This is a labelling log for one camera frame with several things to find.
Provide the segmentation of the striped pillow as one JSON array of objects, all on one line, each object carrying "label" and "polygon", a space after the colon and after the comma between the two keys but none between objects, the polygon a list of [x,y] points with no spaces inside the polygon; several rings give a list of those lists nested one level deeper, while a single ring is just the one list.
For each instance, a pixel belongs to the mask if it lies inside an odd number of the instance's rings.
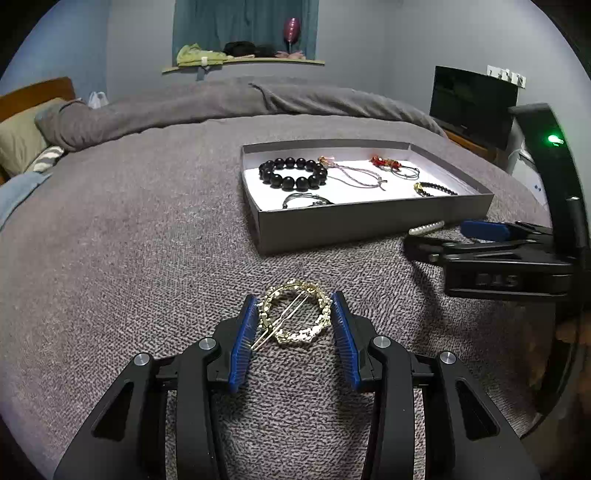
[{"label": "striped pillow", "polygon": [[33,162],[29,165],[27,171],[34,173],[43,173],[53,168],[56,163],[65,155],[65,150],[59,146],[50,146],[40,152]]}]

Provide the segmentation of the wooden headboard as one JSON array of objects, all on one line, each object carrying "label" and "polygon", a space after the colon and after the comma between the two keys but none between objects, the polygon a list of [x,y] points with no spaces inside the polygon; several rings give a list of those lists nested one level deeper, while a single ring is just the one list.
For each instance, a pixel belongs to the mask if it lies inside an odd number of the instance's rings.
[{"label": "wooden headboard", "polygon": [[69,77],[59,77],[38,82],[0,97],[0,121],[25,110],[59,98],[74,100],[76,98],[73,83]]}]

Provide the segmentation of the wooden tv stand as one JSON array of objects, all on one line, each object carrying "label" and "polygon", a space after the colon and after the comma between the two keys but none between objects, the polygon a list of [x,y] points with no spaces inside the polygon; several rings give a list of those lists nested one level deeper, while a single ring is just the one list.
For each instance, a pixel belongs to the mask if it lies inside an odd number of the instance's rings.
[{"label": "wooden tv stand", "polygon": [[501,151],[496,147],[487,147],[476,143],[448,128],[442,127],[450,141],[456,145],[472,152],[473,154],[493,163],[498,164],[501,160]]}]

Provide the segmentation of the wooden window shelf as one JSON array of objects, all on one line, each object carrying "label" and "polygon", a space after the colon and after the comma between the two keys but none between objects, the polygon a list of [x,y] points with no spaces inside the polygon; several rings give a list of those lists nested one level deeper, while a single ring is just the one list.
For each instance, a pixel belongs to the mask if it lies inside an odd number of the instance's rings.
[{"label": "wooden window shelf", "polygon": [[183,70],[188,69],[209,69],[209,68],[217,68],[223,66],[233,66],[233,65],[266,65],[266,64],[276,64],[276,65],[308,65],[308,66],[325,66],[325,61],[322,60],[311,60],[311,59],[301,59],[301,58],[277,58],[277,57],[252,57],[252,56],[245,56],[245,57],[235,57],[235,58],[228,58],[221,61],[221,63],[211,63],[207,57],[204,59],[199,60],[198,62],[190,62],[186,64],[181,64],[178,66],[170,66],[164,68],[161,73],[162,75],[167,75],[171,73],[180,72]]}]

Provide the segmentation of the black television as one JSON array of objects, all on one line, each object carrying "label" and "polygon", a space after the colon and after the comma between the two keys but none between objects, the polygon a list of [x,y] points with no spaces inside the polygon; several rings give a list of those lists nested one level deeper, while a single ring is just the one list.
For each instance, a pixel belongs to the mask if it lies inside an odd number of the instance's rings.
[{"label": "black television", "polygon": [[435,68],[430,115],[445,126],[504,150],[513,125],[518,87],[467,70]]}]

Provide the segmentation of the black clothes on shelf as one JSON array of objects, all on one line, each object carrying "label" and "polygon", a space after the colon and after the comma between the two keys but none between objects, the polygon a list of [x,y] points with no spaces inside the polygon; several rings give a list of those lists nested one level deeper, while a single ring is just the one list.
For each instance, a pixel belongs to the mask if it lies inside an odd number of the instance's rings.
[{"label": "black clothes on shelf", "polygon": [[224,45],[222,52],[232,57],[253,56],[255,58],[270,58],[276,56],[273,45],[256,45],[249,41],[233,41]]}]

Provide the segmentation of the blue blanket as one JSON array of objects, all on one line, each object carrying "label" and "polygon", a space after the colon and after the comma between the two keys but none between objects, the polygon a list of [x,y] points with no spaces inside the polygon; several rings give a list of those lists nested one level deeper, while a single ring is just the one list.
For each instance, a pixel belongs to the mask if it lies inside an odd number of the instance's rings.
[{"label": "blue blanket", "polygon": [[50,174],[28,172],[13,177],[0,188],[0,229],[14,211],[46,180]]}]

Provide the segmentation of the olive green pillow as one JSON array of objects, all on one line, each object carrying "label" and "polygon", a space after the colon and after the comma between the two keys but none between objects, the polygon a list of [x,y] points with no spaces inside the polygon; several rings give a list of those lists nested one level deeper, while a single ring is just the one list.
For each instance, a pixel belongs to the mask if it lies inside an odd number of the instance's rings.
[{"label": "olive green pillow", "polygon": [[50,107],[64,104],[55,98],[13,115],[1,123],[1,167],[10,177],[22,174],[50,146],[35,120]]}]

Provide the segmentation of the white appliance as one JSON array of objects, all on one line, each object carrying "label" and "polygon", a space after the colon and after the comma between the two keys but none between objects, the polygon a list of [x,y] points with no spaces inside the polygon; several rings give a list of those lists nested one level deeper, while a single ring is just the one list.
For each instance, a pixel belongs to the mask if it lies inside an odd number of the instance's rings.
[{"label": "white appliance", "polygon": [[509,134],[506,155],[507,166],[505,170],[523,184],[545,210],[548,210],[548,200],[541,176],[525,145],[522,131],[516,123],[513,124]]}]

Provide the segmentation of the white wall socket strip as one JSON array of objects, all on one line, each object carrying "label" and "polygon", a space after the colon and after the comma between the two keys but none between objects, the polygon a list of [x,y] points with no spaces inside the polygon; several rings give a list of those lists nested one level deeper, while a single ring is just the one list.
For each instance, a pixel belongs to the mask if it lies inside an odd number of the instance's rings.
[{"label": "white wall socket strip", "polygon": [[488,65],[486,68],[486,74],[498,80],[509,82],[519,88],[526,88],[526,77],[509,69],[502,69],[500,67]]}]

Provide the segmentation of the teal curtain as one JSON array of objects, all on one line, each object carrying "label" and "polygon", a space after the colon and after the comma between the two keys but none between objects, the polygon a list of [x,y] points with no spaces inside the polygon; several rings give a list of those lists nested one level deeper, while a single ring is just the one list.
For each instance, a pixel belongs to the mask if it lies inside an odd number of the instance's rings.
[{"label": "teal curtain", "polygon": [[177,1],[172,24],[172,60],[181,47],[197,43],[222,52],[228,42],[249,41],[284,51],[283,26],[288,18],[301,21],[296,50],[314,59],[317,49],[318,1]]}]

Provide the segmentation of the grey folded duvet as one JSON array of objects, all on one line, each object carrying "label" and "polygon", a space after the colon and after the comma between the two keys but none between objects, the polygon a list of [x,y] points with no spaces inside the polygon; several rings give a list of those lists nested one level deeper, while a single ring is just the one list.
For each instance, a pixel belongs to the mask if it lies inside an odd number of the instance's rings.
[{"label": "grey folded duvet", "polygon": [[93,109],[80,100],[52,105],[35,117],[45,140],[80,151],[151,128],[269,115],[369,118],[412,123],[440,136],[426,113],[404,102],[301,79],[245,77],[135,95]]}]

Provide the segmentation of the green cloth on shelf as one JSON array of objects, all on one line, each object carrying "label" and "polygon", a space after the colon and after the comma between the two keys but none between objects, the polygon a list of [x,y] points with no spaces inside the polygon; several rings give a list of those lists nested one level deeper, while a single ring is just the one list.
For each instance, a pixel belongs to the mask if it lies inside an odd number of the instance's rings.
[{"label": "green cloth on shelf", "polygon": [[197,43],[184,45],[176,55],[178,67],[208,67],[222,65],[228,55],[219,51],[204,50]]}]

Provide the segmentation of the grey shallow cardboard tray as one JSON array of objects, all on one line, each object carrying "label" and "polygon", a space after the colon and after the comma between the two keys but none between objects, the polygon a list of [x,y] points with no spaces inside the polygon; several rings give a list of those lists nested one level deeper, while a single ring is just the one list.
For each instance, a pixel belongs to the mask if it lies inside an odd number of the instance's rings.
[{"label": "grey shallow cardboard tray", "polygon": [[[487,215],[494,195],[454,165],[451,153],[416,141],[317,139],[242,146],[242,185],[256,248],[283,253],[403,233]],[[325,185],[273,188],[259,166],[277,158],[335,161]]]}]

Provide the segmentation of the white plastic bag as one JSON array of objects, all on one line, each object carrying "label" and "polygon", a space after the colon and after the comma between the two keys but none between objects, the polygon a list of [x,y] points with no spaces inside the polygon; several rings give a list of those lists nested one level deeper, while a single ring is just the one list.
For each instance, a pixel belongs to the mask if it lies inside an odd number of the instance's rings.
[{"label": "white plastic bag", "polygon": [[99,109],[104,106],[107,106],[108,104],[109,104],[109,101],[108,101],[107,95],[104,92],[93,91],[90,93],[89,98],[88,98],[88,102],[87,102],[87,106],[90,107],[91,109]]}]

